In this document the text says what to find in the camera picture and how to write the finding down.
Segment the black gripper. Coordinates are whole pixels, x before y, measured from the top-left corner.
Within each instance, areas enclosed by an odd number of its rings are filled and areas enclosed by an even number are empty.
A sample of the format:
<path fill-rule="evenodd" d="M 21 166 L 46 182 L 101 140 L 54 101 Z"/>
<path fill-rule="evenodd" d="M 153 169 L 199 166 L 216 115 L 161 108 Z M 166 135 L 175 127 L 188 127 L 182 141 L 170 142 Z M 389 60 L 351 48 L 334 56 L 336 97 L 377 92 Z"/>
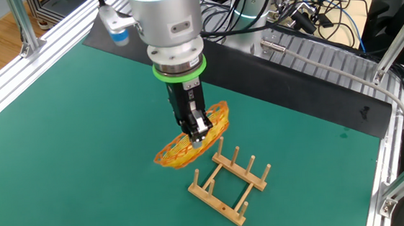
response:
<path fill-rule="evenodd" d="M 212 123 L 205 113 L 201 83 L 197 81 L 197 85 L 188 89 L 184 88 L 183 83 L 167 83 L 166 87 L 176 123 L 189 137 L 192 147 L 199 149 L 212 128 Z"/>

